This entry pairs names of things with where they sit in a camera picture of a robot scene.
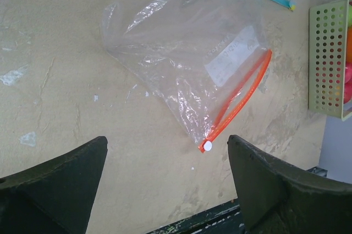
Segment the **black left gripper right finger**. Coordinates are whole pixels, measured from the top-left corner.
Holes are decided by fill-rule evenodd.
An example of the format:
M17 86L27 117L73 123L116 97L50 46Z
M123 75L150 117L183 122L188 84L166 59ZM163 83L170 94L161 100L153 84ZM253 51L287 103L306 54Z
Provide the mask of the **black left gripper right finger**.
M278 159L237 135L228 155L250 233L351 233L351 185Z

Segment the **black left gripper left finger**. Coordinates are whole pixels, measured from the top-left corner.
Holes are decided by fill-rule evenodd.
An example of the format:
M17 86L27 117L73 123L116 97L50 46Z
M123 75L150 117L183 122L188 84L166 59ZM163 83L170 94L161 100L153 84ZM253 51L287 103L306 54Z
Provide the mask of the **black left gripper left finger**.
M1 178L1 233L85 233L107 145L100 136Z

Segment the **red yellow fake apple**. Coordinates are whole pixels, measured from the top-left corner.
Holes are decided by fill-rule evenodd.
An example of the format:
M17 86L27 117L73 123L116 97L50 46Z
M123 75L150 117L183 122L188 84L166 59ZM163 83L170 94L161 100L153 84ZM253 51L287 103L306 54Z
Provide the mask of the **red yellow fake apple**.
M344 95L343 95L343 104L348 103L352 98L352 84L345 83L344 85Z

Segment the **red fake apple with stem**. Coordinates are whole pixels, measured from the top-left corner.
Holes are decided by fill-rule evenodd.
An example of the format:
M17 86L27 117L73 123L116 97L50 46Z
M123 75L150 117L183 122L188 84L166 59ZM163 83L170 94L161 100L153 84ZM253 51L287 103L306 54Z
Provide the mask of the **red fake apple with stem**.
M344 83L348 83L352 79L352 63L346 62L345 64L345 78Z

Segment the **clear bag red zipper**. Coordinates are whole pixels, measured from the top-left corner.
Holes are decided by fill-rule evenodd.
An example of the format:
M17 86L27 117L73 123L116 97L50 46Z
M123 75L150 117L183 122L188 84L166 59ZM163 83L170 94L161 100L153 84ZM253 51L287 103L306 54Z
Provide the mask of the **clear bag red zipper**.
M260 0L119 0L106 51L161 97L203 150L241 111L272 57Z

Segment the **fake orange persimmon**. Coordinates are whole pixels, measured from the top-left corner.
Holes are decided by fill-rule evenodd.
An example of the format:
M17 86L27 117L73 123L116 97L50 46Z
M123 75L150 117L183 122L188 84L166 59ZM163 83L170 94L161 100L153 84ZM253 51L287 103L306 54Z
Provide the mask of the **fake orange persimmon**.
M346 38L346 62L352 62L352 26L348 27Z

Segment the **green fake fruit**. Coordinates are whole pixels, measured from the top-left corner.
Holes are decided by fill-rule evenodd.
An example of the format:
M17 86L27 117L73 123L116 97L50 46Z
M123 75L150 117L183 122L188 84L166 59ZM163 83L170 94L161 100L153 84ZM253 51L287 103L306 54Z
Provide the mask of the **green fake fruit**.
M348 27L352 26L352 1L350 1L348 5L347 22Z

